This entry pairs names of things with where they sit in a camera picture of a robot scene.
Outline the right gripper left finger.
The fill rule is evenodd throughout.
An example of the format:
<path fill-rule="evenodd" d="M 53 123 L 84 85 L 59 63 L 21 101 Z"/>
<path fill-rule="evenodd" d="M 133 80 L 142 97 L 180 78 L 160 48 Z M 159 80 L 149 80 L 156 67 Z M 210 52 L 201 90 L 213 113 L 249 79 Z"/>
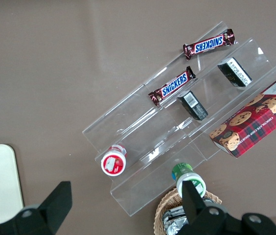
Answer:
<path fill-rule="evenodd" d="M 71 182 L 62 181 L 40 205 L 22 209 L 0 224 L 0 235 L 54 235 L 71 208 Z"/>

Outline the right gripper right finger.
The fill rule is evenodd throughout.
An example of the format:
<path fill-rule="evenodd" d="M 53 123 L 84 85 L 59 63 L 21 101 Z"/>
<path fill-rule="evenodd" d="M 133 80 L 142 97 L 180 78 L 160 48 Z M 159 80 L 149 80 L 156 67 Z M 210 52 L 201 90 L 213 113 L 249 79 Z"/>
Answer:
<path fill-rule="evenodd" d="M 179 235 L 239 235 L 240 221 L 216 204 L 206 204 L 190 181 L 183 182 L 183 209 L 188 223 Z"/>

